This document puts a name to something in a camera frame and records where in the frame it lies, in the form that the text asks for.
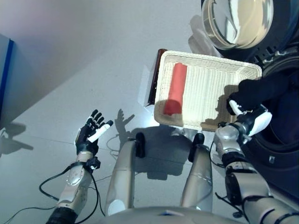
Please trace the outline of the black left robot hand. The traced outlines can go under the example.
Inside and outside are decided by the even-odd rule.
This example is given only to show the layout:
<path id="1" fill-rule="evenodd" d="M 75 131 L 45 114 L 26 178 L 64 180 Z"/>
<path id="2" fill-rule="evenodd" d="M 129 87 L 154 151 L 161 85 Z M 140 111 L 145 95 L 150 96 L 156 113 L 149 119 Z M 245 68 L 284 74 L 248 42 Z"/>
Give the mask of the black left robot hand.
<path id="1" fill-rule="evenodd" d="M 95 109 L 79 129 L 75 138 L 77 154 L 90 152 L 93 156 L 98 153 L 99 138 L 114 124 L 112 120 L 104 122 L 102 113 Z"/>

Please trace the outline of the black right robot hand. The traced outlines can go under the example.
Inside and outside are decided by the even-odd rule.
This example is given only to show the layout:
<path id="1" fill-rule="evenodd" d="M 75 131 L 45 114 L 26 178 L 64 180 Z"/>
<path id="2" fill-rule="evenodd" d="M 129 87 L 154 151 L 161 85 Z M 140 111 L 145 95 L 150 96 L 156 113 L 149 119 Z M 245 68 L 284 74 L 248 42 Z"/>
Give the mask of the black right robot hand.
<path id="1" fill-rule="evenodd" d="M 236 101 L 230 99 L 228 105 L 237 118 L 234 124 L 240 126 L 243 135 L 249 137 L 264 130 L 272 119 L 271 112 L 269 112 L 269 110 L 262 104 L 254 109 L 245 110 Z"/>

